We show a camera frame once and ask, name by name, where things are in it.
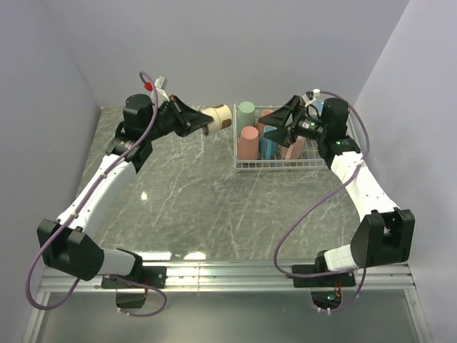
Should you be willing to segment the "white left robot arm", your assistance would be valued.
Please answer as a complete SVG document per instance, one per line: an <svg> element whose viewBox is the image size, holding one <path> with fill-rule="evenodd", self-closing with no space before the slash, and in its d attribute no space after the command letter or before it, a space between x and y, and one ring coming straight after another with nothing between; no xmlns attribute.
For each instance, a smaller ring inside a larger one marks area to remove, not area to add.
<svg viewBox="0 0 457 343"><path fill-rule="evenodd" d="M120 249L102 249L94 240L105 212L152 153L152 141L171 132L185 137L201 129L212 134L223 119L215 108L197 111L177 96L152 99L135 94L126 100L118 125L97 174L72 205L54 221L37 229L47 267L89 281L96 275L117 274L127 287L144 278L141 257Z"/></svg>

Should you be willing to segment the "white and pink mug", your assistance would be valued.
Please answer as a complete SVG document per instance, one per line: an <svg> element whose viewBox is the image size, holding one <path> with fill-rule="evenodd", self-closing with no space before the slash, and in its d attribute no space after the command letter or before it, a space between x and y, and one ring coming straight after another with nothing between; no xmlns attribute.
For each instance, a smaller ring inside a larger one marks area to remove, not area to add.
<svg viewBox="0 0 457 343"><path fill-rule="evenodd" d="M285 160L300 159L305 142L306 140L300 136L290 147L281 147L281 158Z"/></svg>

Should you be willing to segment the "blue flowered mug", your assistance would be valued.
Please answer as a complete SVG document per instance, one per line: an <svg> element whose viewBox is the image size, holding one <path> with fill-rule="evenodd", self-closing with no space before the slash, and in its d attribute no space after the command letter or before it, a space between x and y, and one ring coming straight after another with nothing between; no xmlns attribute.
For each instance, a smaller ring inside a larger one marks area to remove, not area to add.
<svg viewBox="0 0 457 343"><path fill-rule="evenodd" d="M264 135L270 131L275 130L272 126L266 126L259 137L259 151L262 159L272 160L276 157L278 151L278 144L270 139L267 139Z"/></svg>

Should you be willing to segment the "tall green plastic cup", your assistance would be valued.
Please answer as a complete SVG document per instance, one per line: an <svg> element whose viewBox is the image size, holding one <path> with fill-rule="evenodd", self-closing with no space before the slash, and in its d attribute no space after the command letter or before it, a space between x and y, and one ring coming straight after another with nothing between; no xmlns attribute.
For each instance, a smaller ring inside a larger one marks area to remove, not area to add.
<svg viewBox="0 0 457 343"><path fill-rule="evenodd" d="M250 101L243 101L237 110L237 129L241 131L247 126L256 125L255 105Z"/></svg>

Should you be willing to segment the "blue mug orange interior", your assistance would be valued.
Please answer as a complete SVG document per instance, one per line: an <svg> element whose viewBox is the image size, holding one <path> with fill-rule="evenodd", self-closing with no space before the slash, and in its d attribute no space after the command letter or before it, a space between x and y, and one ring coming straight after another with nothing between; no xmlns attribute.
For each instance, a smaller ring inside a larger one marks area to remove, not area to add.
<svg viewBox="0 0 457 343"><path fill-rule="evenodd" d="M313 104L310 104L307 107L308 110L308 115L316 120L319 120L321 118L321 112L323 110L323 102L322 101L317 101Z"/></svg>

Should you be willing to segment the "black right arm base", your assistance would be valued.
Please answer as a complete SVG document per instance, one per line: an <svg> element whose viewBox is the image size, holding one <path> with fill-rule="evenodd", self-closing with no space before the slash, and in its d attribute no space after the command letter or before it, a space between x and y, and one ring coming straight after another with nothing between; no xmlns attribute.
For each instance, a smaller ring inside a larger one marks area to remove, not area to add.
<svg viewBox="0 0 457 343"><path fill-rule="evenodd" d="M313 278L293 278L295 288L316 288L311 291L312 304L317 309L334 310L342 305L344 287L356 286L353 272Z"/></svg>

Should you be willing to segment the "tall pink plastic cup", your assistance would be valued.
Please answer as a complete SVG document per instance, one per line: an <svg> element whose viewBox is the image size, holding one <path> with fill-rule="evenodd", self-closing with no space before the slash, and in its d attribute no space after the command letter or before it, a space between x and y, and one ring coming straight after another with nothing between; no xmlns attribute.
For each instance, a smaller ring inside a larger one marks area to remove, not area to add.
<svg viewBox="0 0 457 343"><path fill-rule="evenodd" d="M254 126L246 126L241 130L237 157L240 160L258 159L258 130Z"/></svg>

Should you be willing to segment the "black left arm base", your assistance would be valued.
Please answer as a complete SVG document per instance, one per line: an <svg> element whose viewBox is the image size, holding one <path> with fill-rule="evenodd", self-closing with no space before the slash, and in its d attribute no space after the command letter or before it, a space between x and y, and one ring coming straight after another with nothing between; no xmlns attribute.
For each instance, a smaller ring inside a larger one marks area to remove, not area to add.
<svg viewBox="0 0 457 343"><path fill-rule="evenodd" d="M166 283L167 268L164 266L142 267L137 276L103 277L102 289L116 291L116 306L120 309L141 309L145 303L150 287L163 289Z"/></svg>

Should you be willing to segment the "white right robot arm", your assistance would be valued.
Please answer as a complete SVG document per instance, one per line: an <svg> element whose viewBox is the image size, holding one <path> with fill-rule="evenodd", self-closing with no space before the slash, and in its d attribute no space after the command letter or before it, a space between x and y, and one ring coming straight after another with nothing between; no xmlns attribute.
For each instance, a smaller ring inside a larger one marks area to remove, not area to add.
<svg viewBox="0 0 457 343"><path fill-rule="evenodd" d="M322 109L311 115L322 94L326 96ZM361 149L347 133L350 115L361 118L342 96L315 89L292 96L285 105L259 119L273 127L264 136L282 147L290 147L299 137L318 144L320 157L341 185L317 201L314 209L346 190L360 219L351 242L318 256L312 273L297 274L277 267L287 277L316 278L327 286L345 272L407 262L410 256L415 217L411 210L401 209L391 200L376 181L366 164L371 146Z"/></svg>

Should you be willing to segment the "stainless steel cup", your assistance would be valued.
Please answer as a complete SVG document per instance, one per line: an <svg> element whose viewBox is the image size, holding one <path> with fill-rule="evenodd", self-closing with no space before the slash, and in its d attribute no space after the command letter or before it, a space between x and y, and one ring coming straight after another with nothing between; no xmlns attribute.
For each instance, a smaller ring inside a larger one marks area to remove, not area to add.
<svg viewBox="0 0 457 343"><path fill-rule="evenodd" d="M213 121L202 128L206 136L215 134L218 131L227 129L232 125L232 113L226 104L209 107L201 110L201 113L210 116Z"/></svg>

